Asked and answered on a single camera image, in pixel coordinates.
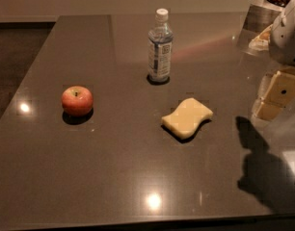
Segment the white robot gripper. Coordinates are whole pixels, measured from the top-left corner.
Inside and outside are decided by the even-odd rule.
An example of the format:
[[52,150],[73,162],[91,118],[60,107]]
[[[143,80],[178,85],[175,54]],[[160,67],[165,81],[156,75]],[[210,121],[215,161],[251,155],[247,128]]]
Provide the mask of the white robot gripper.
[[[290,0],[274,20],[270,56],[280,64],[295,65],[295,0]],[[295,99],[295,69],[266,74],[255,101],[255,117],[271,121]]]

